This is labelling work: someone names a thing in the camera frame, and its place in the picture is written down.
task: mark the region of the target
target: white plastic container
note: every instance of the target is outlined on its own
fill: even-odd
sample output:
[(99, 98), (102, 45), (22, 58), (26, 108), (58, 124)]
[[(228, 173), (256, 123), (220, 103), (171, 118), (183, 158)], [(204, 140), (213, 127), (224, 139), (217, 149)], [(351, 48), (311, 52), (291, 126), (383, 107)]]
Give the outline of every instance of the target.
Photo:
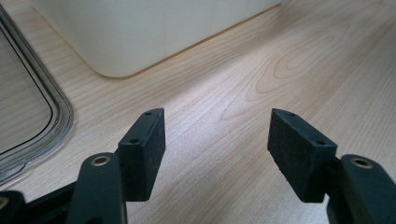
[(280, 0), (32, 0), (98, 73), (125, 77)]

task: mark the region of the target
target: white bin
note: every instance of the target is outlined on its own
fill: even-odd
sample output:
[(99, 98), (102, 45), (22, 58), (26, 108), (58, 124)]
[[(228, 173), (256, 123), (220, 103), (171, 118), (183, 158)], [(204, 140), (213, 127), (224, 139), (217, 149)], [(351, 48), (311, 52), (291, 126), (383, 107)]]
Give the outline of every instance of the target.
[(99, 74), (136, 73), (280, 0), (32, 0)]

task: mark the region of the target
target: clear plastic lid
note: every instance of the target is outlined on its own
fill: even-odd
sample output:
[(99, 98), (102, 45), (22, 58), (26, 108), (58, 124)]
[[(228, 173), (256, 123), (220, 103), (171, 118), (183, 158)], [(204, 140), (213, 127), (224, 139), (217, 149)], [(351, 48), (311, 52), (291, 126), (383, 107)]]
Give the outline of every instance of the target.
[(0, 186), (4, 186), (59, 147), (70, 133), (73, 108), (1, 6), (0, 22)]

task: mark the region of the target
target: wooden table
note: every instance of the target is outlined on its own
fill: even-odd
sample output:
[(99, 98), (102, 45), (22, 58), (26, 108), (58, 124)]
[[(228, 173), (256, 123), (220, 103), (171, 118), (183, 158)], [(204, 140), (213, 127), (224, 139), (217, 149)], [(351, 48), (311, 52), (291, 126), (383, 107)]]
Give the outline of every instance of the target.
[(1, 2), (76, 111), (62, 149), (12, 186), (28, 201), (75, 181), (154, 107), (167, 150), (151, 199), (128, 204), (130, 223), (327, 223), (325, 203), (301, 203), (266, 149), (273, 107), (396, 179), (396, 1), (285, 0), (121, 79), (93, 72), (28, 0)]

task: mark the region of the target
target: transparent tray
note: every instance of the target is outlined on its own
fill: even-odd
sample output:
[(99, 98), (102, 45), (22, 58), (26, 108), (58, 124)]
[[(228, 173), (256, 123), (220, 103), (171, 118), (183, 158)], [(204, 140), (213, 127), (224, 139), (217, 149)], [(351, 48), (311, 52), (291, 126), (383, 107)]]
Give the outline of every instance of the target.
[(73, 108), (0, 6), (0, 188), (54, 152)]

